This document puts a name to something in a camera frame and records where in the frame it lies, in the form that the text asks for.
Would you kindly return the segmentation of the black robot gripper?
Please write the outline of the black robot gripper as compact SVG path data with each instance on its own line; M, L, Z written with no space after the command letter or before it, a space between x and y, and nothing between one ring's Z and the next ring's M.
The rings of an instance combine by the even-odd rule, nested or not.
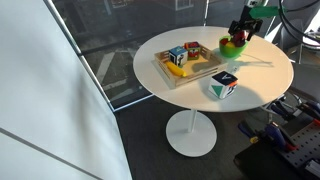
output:
M260 28L262 26L263 20L262 19L254 19L250 15L250 11L252 10L252 7L249 7L247 5L244 6L240 19L238 21L233 20L228 33L235 37L240 32L246 31L248 32L248 35L246 37L247 41L250 41L252 36L260 31Z

